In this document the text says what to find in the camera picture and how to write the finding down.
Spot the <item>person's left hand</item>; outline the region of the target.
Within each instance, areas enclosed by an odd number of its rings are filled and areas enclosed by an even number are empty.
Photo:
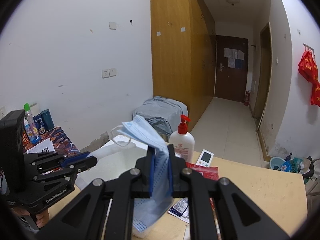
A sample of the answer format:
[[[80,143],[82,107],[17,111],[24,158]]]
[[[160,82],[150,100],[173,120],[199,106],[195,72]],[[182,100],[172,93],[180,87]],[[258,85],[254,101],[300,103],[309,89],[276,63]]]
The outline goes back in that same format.
[[[44,210],[37,215],[30,214],[23,207],[13,207],[11,208],[11,211],[18,218],[18,221],[31,231],[39,231],[40,228],[44,227],[49,222],[48,210]]]

